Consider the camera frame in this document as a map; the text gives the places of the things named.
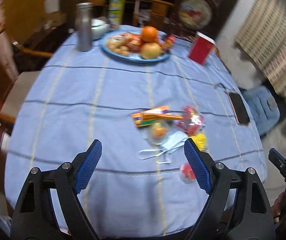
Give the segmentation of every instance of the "hand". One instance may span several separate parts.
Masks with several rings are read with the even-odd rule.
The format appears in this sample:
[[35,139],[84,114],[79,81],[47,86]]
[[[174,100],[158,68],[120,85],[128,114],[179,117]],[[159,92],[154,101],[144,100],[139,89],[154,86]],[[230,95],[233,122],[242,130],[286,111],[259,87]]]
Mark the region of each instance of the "hand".
[[[274,205],[271,207],[274,222],[276,224],[279,223],[279,216],[281,214],[281,211],[283,211],[283,209],[286,205],[286,201],[284,198],[285,198],[285,192],[282,192],[281,194],[279,194],[278,198],[274,202]],[[281,218],[281,223],[286,224],[286,212],[285,212],[283,218]]]

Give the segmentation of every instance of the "red and white box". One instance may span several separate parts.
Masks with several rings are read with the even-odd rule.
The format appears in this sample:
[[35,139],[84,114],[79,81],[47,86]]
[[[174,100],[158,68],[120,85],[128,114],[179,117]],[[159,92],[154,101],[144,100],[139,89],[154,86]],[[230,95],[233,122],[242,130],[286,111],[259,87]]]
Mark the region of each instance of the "red and white box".
[[213,41],[208,36],[197,32],[195,36],[195,41],[192,45],[188,58],[195,61],[198,64],[203,65],[205,59],[215,47],[215,41]]

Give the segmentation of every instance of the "blue plate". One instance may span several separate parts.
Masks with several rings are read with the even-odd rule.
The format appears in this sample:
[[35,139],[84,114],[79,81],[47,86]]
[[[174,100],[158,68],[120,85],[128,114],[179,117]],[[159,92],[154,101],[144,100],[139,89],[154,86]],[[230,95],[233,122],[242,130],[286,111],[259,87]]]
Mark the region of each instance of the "blue plate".
[[108,34],[105,35],[104,38],[103,38],[103,44],[102,44],[103,50],[106,51],[107,53],[111,54],[111,55],[116,56],[116,57],[120,57],[120,58],[123,58],[123,59],[128,60],[128,61],[141,62],[141,63],[162,61],[162,60],[167,59],[167,58],[169,57],[169,55],[170,55],[169,53],[165,53],[165,54],[163,54],[162,56],[159,56],[159,57],[154,58],[154,59],[143,59],[143,58],[141,58],[141,56],[139,55],[139,53],[131,53],[128,57],[125,57],[125,56],[116,54],[116,53],[110,51],[110,50],[105,46],[105,44],[106,44],[106,42],[107,42],[107,39],[109,39],[109,38],[112,37],[112,36],[120,35],[121,33],[141,34],[141,32],[137,32],[137,31],[116,31],[116,32],[108,33]]

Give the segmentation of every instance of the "yellow spray can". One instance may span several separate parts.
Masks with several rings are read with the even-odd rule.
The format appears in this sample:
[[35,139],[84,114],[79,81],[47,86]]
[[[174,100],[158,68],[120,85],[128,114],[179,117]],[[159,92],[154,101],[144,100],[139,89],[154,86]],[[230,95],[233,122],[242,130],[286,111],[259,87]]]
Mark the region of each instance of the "yellow spray can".
[[123,20],[125,0],[110,0],[108,19],[111,30],[118,30]]

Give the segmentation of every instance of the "black phone screen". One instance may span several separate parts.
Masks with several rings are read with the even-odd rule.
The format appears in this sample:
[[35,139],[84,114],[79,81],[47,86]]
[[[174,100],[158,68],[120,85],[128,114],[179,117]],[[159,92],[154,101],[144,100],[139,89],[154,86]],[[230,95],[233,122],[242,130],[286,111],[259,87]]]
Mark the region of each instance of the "black phone screen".
[[240,94],[227,93],[227,95],[230,99],[230,103],[232,105],[236,121],[238,122],[238,124],[243,124],[243,125],[249,124],[249,116]]

